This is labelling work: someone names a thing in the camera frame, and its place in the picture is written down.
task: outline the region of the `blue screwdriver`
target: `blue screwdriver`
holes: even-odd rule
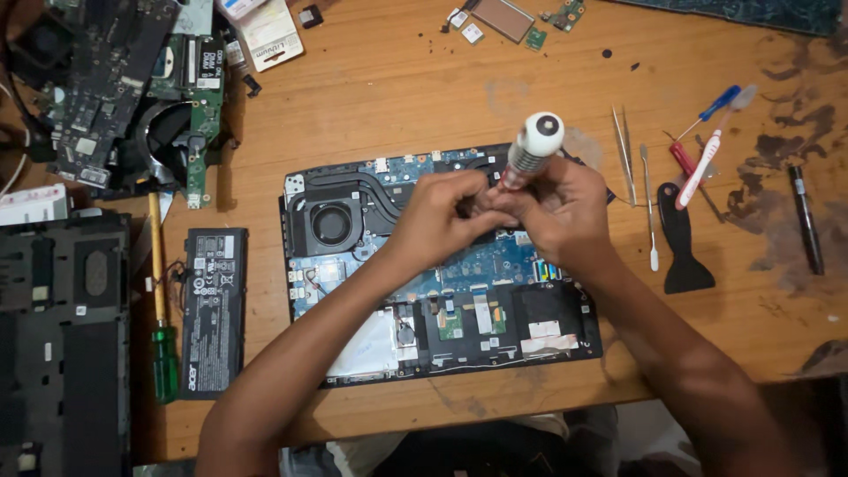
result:
[[[737,85],[733,85],[733,86],[729,87],[727,91],[725,91],[724,93],[722,93],[721,96],[718,97],[718,99],[716,99],[715,101],[712,102],[712,104],[710,105],[709,108],[707,108],[703,113],[699,114],[698,120],[695,121],[695,123],[692,126],[690,126],[689,129],[684,131],[683,134],[678,136],[678,138],[675,139],[674,142],[676,143],[677,141],[680,140],[681,137],[685,136],[687,132],[692,131],[692,128],[695,127],[695,126],[698,126],[699,122],[709,121],[710,118],[712,117],[712,113],[715,113],[719,109],[730,104],[730,102],[733,101],[734,98],[736,98],[736,95],[739,94],[740,91],[742,91],[742,88],[740,88]]]

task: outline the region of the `green-handled screwdriver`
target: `green-handled screwdriver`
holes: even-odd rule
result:
[[[176,399],[177,362],[176,329],[168,323],[165,310],[165,284],[162,280],[162,219],[159,214],[159,195],[148,194],[150,207],[150,235],[153,244],[153,279],[156,288],[156,322],[153,331],[153,381],[156,386],[156,402],[168,404]]]

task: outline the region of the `hand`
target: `hand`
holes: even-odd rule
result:
[[[498,226],[517,225],[509,214],[489,209],[487,189],[488,179],[480,171],[421,176],[380,252],[417,274]],[[470,218],[460,217],[457,206]]]
[[[487,196],[494,209],[521,221],[546,261],[581,279],[615,256],[606,222],[606,184],[597,171],[555,155],[531,187],[538,198],[527,190],[502,188]]]

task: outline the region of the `acer logo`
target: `acer logo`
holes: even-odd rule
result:
[[[188,364],[188,389],[194,391],[198,388],[198,369],[191,363]]]

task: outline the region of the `blue circuit board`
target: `blue circuit board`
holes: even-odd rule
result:
[[[413,183],[421,175],[433,172],[435,160],[450,164],[483,156],[484,153],[476,149],[433,151],[370,160],[359,167],[359,172],[377,177],[384,187],[391,187],[392,184]],[[302,316],[326,293],[352,275],[386,240],[388,237],[364,234],[361,244],[351,251],[290,259],[289,298],[293,302],[295,317]],[[492,288],[499,284],[536,283],[564,276],[562,270],[538,258],[536,248],[526,233],[498,231],[494,241],[461,250],[440,267],[423,272],[388,299],[396,303],[413,302],[427,297],[470,292],[475,285],[475,288],[482,284]]]

